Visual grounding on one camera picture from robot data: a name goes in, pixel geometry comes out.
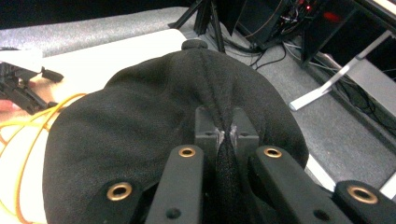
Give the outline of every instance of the white metal stand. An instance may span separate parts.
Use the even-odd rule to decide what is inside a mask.
[[[323,86],[289,103],[289,108],[292,111],[297,111],[300,108],[312,103],[313,101],[317,100],[319,97],[331,91],[332,90],[331,86],[334,83],[336,83],[341,77],[343,77],[357,63],[363,60],[367,56],[367,54],[369,54],[373,49],[378,47],[378,45],[384,42],[384,40],[387,39],[389,36],[391,36],[391,32],[386,31],[378,39],[376,39],[371,45],[369,45],[366,49],[364,49],[360,54],[355,56],[355,58],[353,58],[349,63],[347,63],[340,71],[338,71],[332,78],[330,78],[325,84],[323,84]]]

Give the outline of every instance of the black metal bracket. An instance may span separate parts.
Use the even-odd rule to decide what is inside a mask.
[[[64,77],[42,68],[42,77],[54,82],[61,81]],[[38,73],[19,68],[9,63],[0,63],[0,98],[10,100],[21,109],[33,115],[40,110],[55,106],[56,103],[46,103],[29,87],[29,80]]]
[[[201,223],[204,152],[186,145],[171,151],[148,212],[147,224]]]
[[[260,137],[241,108],[233,110],[229,135],[249,223],[368,224],[396,220],[396,204],[378,190],[358,181],[345,181],[331,194],[317,186],[286,150],[259,147]],[[150,207],[147,202],[151,200],[137,183],[114,180],[98,191],[81,223],[201,223],[207,164],[204,154],[209,164],[215,163],[222,136],[224,132],[214,125],[209,111],[198,107],[195,145],[171,151],[155,195],[150,193]]]

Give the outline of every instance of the yellow cable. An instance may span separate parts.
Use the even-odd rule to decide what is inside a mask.
[[[24,160],[23,160],[21,169],[20,169],[20,171],[19,171],[19,173],[18,173],[17,186],[16,186],[15,192],[14,192],[14,203],[15,203],[15,211],[16,211],[16,214],[13,214],[11,211],[9,211],[9,210],[3,205],[3,203],[0,201],[0,207],[2,207],[3,210],[5,210],[7,213],[11,214],[12,216],[17,217],[18,221],[21,222],[21,223],[23,223],[23,224],[35,224],[34,222],[27,221],[27,220],[23,217],[23,214],[22,214],[22,211],[21,211],[21,202],[20,202],[20,199],[21,199],[21,197],[20,197],[20,193],[21,193],[21,181],[22,181],[22,179],[23,179],[23,173],[24,173],[24,170],[25,170],[25,168],[26,168],[26,164],[27,164],[27,162],[28,162],[28,160],[29,160],[29,157],[30,157],[30,154],[31,154],[31,152],[32,152],[32,149],[33,149],[33,147],[35,146],[35,142],[37,141],[39,135],[41,134],[41,132],[42,132],[44,129],[46,129],[47,131],[50,129],[50,128],[48,127],[48,122],[52,119],[52,117],[53,117],[56,113],[59,112],[59,110],[61,110],[61,109],[64,107],[64,105],[66,105],[67,103],[69,103],[71,100],[73,100],[73,99],[75,99],[75,98],[77,98],[77,97],[83,96],[83,95],[85,95],[85,94],[84,94],[84,93],[79,93],[79,94],[73,95],[73,96],[71,96],[71,97],[68,97],[67,99],[65,99],[64,101],[60,102],[58,105],[56,105],[55,107],[52,107],[52,108],[50,108],[50,109],[47,109],[47,110],[42,111],[42,112],[39,112],[39,113],[36,113],[36,114],[35,114],[34,116],[32,116],[31,119],[30,119],[29,121],[27,121],[27,122],[25,122],[25,121],[11,121],[11,122],[5,122],[5,123],[0,124],[0,130],[1,130],[2,128],[4,128],[4,127],[11,126],[11,125],[19,125],[19,126],[21,126],[17,131],[15,131],[15,132],[10,136],[10,138],[8,139],[8,141],[4,141],[4,142],[5,142],[5,146],[4,146],[3,150],[0,151],[0,158],[1,158],[2,154],[3,154],[3,152],[5,151],[5,149],[6,149],[6,147],[7,147],[7,144],[8,144],[10,141],[12,141],[12,139],[18,134],[18,132],[19,132],[21,129],[23,129],[23,127],[25,127],[25,126],[38,127],[37,135],[35,136],[34,141],[32,142],[32,145],[30,145],[30,147],[29,147],[29,149],[28,149],[28,151],[27,151],[27,153],[26,153],[26,156],[25,156],[25,158],[24,158]],[[44,115],[47,115],[47,116],[44,118],[44,121],[43,121],[42,123],[34,123],[34,121],[35,121],[36,119],[38,119],[38,118],[40,118],[40,117],[42,117],[42,116],[44,116]]]

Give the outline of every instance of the finger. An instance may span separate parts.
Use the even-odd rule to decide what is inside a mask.
[[[0,111],[16,111],[21,108],[9,100],[0,100]]]

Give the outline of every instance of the screw hole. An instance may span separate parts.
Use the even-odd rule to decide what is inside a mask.
[[[183,153],[183,155],[188,156],[188,155],[192,154],[192,151],[190,149],[186,149],[186,150],[183,150],[181,153]]]
[[[177,208],[170,208],[166,211],[166,216],[170,219],[176,219],[181,216],[181,212]]]
[[[118,188],[113,190],[115,196],[120,196],[126,192],[126,188]]]
[[[282,152],[274,148],[266,148],[264,154],[271,158],[280,158],[282,156]]]
[[[120,201],[127,198],[131,193],[132,186],[127,182],[121,182],[108,189],[107,198],[110,201]]]
[[[323,212],[322,210],[315,210],[314,216],[322,221],[330,221],[329,215],[327,215],[327,213]]]
[[[247,132],[241,132],[240,134],[241,134],[242,136],[244,136],[244,137],[249,136],[249,134],[248,134]]]
[[[193,157],[195,155],[195,150],[189,147],[184,147],[178,152],[178,155],[181,157]]]
[[[361,203],[369,203],[369,204],[374,204],[378,203],[378,198],[373,194],[370,190],[363,188],[363,187],[358,187],[358,186],[349,186],[347,189],[347,192],[349,193],[352,198],[355,200],[361,202]]]
[[[363,199],[371,199],[371,196],[368,193],[366,193],[360,189],[356,189],[355,193],[356,193],[356,195],[362,197]]]

